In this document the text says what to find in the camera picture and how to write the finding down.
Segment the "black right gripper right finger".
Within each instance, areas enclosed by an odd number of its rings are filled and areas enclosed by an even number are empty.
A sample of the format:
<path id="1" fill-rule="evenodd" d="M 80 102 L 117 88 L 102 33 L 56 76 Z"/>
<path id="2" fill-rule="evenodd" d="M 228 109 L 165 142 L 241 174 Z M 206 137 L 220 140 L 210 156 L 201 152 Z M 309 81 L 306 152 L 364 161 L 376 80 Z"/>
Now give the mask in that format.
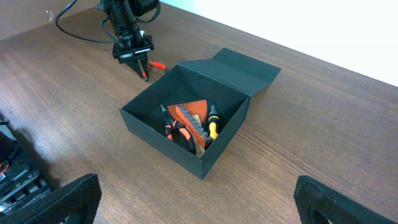
<path id="1" fill-rule="evenodd" d="M 306 224 L 393 223 L 309 175 L 298 177 L 294 199 L 300 221 Z"/>

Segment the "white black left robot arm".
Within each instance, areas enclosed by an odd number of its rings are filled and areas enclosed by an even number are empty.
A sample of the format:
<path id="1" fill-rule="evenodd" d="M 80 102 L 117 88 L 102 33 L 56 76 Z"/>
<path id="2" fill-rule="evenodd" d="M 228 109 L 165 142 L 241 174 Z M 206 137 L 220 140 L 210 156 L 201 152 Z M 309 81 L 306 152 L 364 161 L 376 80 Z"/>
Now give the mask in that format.
<path id="1" fill-rule="evenodd" d="M 161 12 L 159 0 L 104 0 L 99 8 L 105 12 L 114 34 L 113 58 L 132 68 L 144 81 L 149 80 L 147 52 L 154 50 L 151 35 L 140 29 L 140 23 L 154 21 Z"/>

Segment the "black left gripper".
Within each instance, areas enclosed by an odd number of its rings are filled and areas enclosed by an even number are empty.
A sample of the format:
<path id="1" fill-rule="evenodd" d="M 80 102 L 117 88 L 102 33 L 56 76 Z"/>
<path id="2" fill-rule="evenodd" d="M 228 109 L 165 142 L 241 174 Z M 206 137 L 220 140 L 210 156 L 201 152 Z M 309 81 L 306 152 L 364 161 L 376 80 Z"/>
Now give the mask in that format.
<path id="1" fill-rule="evenodd" d="M 118 44 L 114 44 L 112 55 L 119 63 L 126 63 L 126 65 L 133 69 L 141 79 L 148 82 L 148 59 L 146 58 L 147 52 L 154 50 L 154 43 L 151 35 L 145 35 L 143 41 L 144 45 L 135 49 L 124 49 Z"/>

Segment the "black box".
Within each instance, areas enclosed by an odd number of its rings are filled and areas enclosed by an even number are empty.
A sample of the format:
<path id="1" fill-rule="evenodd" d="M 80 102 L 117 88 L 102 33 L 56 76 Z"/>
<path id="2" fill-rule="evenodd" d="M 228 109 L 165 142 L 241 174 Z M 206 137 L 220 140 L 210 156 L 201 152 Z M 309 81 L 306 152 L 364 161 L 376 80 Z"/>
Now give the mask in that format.
<path id="1" fill-rule="evenodd" d="M 243 124 L 254 94 L 269 86 L 280 68 L 223 48 L 210 59 L 179 62 L 120 109 L 130 132 L 204 179 Z M 215 105 L 220 133 L 203 156 L 165 137 L 161 107 L 206 100 Z"/>

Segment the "small orange cutting pliers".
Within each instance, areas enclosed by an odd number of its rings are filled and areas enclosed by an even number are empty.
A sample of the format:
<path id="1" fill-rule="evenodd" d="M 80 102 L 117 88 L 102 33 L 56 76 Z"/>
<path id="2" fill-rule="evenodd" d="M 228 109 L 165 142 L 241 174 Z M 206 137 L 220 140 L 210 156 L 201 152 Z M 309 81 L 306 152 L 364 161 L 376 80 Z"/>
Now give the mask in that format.
<path id="1" fill-rule="evenodd" d="M 149 74 L 149 69 L 150 69 L 151 67 L 155 67 L 155 68 L 161 69 L 161 70 L 163 70 L 165 73 L 167 73 L 167 72 L 169 71 L 166 65 L 164 65 L 164 64 L 162 64 L 162 63 L 160 63 L 160 62 L 156 62 L 156 61 L 150 60 L 150 61 L 148 62 L 148 64 L 147 64 L 147 66 L 146 66 L 146 70 L 147 70 L 147 71 L 142 73 L 142 76 L 143 76 L 144 78 L 146 78 L 146 79 L 149 78 L 149 77 L 148 77 L 148 74 Z"/>

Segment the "orange socket rail holder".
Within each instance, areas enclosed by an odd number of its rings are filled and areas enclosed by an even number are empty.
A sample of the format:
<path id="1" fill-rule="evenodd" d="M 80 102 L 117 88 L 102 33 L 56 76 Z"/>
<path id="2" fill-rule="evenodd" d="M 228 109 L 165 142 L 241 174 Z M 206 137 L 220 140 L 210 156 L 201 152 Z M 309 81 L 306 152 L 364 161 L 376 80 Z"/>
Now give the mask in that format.
<path id="1" fill-rule="evenodd" d="M 186 107 L 177 106 L 175 110 L 201 147 L 208 147 L 213 142 L 213 139 L 202 128 L 201 122 L 197 121 Z"/>

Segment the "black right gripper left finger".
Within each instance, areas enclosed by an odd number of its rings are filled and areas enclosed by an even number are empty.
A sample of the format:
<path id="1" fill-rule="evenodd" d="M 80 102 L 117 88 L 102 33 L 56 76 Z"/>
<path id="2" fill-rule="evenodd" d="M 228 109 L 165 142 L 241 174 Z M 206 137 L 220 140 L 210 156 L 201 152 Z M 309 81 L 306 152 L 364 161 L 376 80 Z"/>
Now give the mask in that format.
<path id="1" fill-rule="evenodd" d="M 1 218 L 1 224 L 93 223 L 101 200 L 96 174 L 86 174 Z"/>

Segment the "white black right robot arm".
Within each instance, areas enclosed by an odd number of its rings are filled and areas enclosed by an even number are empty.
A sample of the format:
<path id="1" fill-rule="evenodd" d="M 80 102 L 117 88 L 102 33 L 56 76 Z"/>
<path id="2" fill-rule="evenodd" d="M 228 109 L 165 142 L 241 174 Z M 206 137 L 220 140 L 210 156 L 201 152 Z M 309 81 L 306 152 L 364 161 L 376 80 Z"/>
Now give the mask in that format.
<path id="1" fill-rule="evenodd" d="M 93 223 L 101 199 L 96 174 L 54 190 L 1 119 L 1 223 Z M 294 199 L 302 223 L 390 223 L 314 178 L 297 179 Z"/>

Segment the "orange black long-nose pliers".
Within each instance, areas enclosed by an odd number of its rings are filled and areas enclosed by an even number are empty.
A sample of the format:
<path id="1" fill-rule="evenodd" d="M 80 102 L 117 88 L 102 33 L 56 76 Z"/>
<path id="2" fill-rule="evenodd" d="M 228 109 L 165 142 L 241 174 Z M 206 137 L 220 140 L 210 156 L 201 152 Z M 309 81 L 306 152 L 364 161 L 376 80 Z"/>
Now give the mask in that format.
<path id="1" fill-rule="evenodd" d="M 172 131 L 177 130 L 188 142 L 190 152 L 196 153 L 195 142 L 193 140 L 193 137 L 185 128 L 185 126 L 179 121 L 174 120 L 170 112 L 163 105 L 161 105 L 160 107 L 162 110 L 162 116 L 165 121 L 165 136 L 171 141 L 173 141 L 174 139 L 172 136 Z"/>

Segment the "yellow black stubby screwdriver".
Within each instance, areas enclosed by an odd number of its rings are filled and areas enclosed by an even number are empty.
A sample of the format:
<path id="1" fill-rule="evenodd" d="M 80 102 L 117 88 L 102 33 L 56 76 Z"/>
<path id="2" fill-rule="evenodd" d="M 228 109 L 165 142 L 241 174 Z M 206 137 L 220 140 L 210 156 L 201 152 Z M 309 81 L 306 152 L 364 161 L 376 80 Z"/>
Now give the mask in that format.
<path id="1" fill-rule="evenodd" d="M 218 137 L 218 122 L 220 120 L 215 105 L 211 105 L 208 117 L 209 136 L 215 140 Z"/>

